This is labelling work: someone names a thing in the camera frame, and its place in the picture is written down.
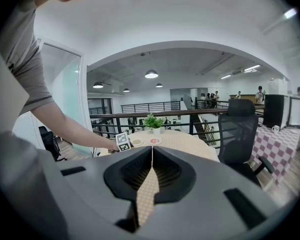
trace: floor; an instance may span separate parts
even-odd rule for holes
[[[66,141],[58,140],[58,145],[60,147],[60,158],[67,158],[68,160],[87,158],[87,156],[80,154],[80,152],[76,151],[73,146]],[[266,170],[263,170],[258,175],[258,179],[261,182],[263,190],[266,191],[279,206],[283,206],[294,200],[300,195],[300,151],[296,152],[290,170],[278,186],[272,182],[272,177]]]

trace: short sleeve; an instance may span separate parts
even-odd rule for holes
[[[21,114],[53,101],[45,84],[44,66],[40,52],[37,52],[20,70],[13,74],[30,96]]]

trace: chair headrest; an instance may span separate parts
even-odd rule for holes
[[[251,116],[256,112],[255,104],[248,99],[229,99],[227,114],[230,116]]]

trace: frosted glass panel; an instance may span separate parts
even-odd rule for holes
[[[63,49],[44,44],[41,50],[44,80],[57,105],[71,119],[83,125],[79,103],[79,70],[81,57]],[[82,154],[90,155],[88,147],[73,143]]]

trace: gray t-shirt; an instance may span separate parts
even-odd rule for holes
[[[45,80],[39,45],[34,34],[35,0],[20,1],[0,33],[0,53],[7,67],[29,94],[21,113],[53,101]]]

